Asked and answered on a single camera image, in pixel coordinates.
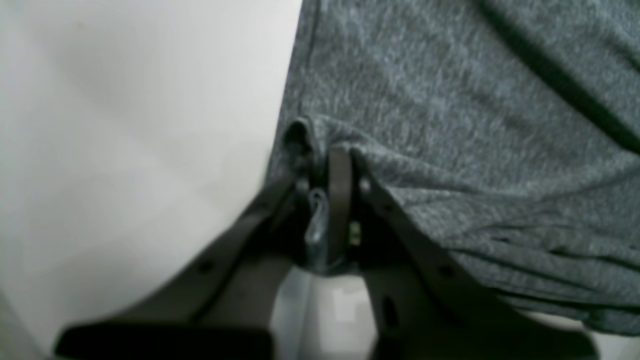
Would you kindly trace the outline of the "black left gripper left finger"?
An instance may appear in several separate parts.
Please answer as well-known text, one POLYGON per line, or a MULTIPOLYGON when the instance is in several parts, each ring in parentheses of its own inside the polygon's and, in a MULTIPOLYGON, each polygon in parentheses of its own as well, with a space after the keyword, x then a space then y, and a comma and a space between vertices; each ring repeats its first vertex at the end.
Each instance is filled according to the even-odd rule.
POLYGON ((266 185, 235 223, 153 294, 112 317, 66 328, 69 360, 272 360, 282 281, 307 259, 309 174, 266 185))

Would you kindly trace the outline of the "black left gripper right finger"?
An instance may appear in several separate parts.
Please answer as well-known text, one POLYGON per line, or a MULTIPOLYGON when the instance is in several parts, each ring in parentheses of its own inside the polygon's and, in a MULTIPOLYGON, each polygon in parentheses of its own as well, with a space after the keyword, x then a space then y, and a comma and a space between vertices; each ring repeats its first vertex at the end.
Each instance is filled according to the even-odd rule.
POLYGON ((327 155, 327 262, 365 281, 373 360, 598 360, 585 333, 517 312, 412 223, 357 151, 327 155))

